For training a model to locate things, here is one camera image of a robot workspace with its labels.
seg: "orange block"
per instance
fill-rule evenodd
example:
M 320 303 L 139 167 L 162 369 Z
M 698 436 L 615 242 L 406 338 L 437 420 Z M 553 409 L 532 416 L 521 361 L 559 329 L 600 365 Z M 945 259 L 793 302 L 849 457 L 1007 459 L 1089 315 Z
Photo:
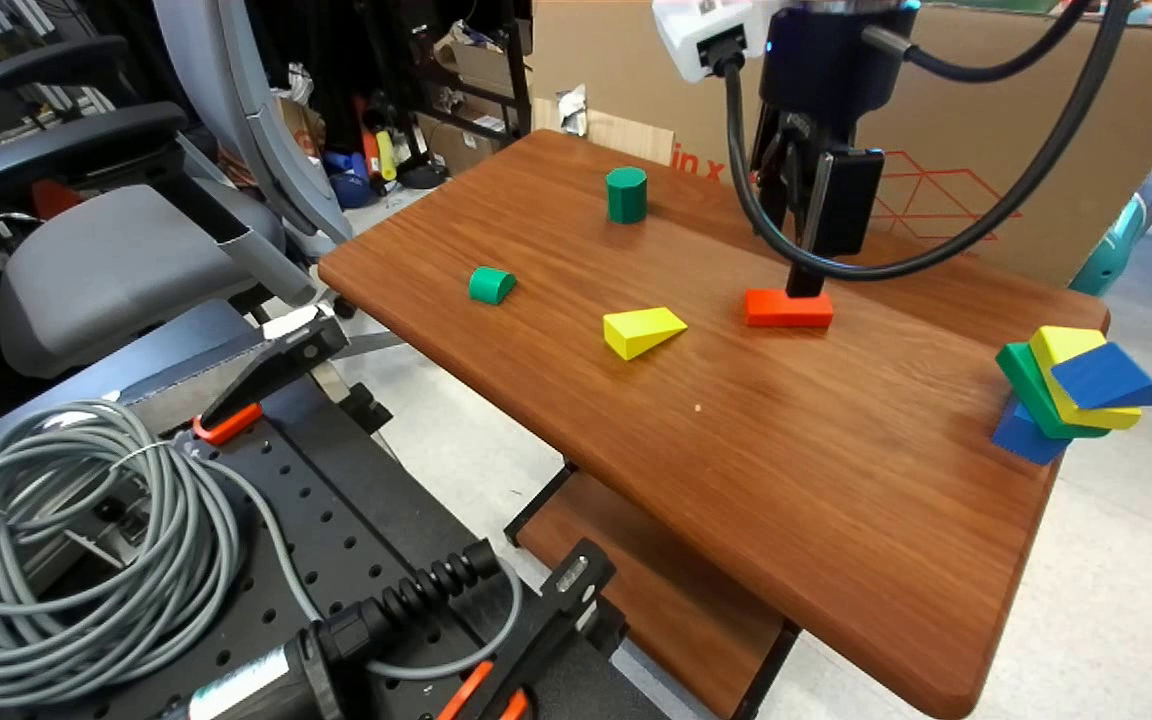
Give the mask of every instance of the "orange block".
M 831 302 L 821 295 L 786 295 L 786 290 L 748 290 L 746 293 L 748 329 L 829 329 Z

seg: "green wedge block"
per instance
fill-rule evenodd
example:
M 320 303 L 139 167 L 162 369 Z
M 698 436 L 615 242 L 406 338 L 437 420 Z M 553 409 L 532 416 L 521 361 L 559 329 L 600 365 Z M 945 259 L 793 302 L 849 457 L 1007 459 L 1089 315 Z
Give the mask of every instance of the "green wedge block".
M 1044 436 L 1053 436 L 1053 442 L 1109 436 L 1109 430 L 1065 423 L 1056 416 L 1041 361 L 1031 358 L 1030 345 L 1004 345 L 996 361 L 1001 361 L 1019 409 L 1041 423 Z

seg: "blue block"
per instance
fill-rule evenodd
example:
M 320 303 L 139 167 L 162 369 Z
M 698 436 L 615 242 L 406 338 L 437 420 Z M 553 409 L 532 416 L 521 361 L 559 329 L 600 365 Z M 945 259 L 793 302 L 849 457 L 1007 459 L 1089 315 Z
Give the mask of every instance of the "blue block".
M 1053 464 L 1068 449 L 1068 442 L 1044 436 L 1018 401 L 1007 401 L 1004 420 L 993 430 L 993 444 L 1031 464 Z
M 1152 378 L 1121 347 L 1101 345 L 1053 369 L 1056 385 L 1079 409 L 1142 409 L 1152 403 Z

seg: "yellow triangular block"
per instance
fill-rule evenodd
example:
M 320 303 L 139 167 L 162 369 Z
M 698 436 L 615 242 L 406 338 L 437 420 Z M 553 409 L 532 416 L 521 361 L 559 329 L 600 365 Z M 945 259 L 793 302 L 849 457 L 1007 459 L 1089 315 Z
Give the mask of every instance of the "yellow triangular block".
M 1056 385 L 1053 369 L 1056 365 L 1068 365 L 1092 347 L 1109 345 L 1104 332 L 1097 329 L 1056 329 L 1056 325 L 1044 325 L 1030 347 L 1031 358 L 1041 361 L 1041 371 L 1044 371 L 1044 385 L 1053 391 L 1053 403 L 1056 403 L 1056 416 L 1065 423 L 1086 423 L 1086 430 L 1132 430 L 1142 423 L 1143 409 L 1079 409 L 1065 385 Z
M 603 345 L 622 358 L 622 361 L 637 361 L 649 347 L 681 338 L 690 325 L 668 313 L 668 307 L 639 307 L 639 313 L 609 313 L 603 315 Z

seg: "gray cable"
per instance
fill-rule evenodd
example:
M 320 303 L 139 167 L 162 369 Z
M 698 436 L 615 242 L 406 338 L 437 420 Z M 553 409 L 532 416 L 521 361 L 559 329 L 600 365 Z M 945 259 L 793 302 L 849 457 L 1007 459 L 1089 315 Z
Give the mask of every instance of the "gray cable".
M 217 480 L 255 505 L 294 601 L 320 620 L 261 488 L 181 442 L 158 442 L 126 403 L 69 403 L 0 436 L 0 707 L 65 706 L 139 679 L 212 630 L 242 572 L 238 518 Z M 150 498 L 135 556 L 92 589 L 41 601 L 24 554 L 76 541 L 73 523 L 126 484 Z M 509 620 L 484 649 L 431 670 L 371 665 L 371 672 L 440 679 L 491 656 L 526 613 L 521 582 L 505 577 Z

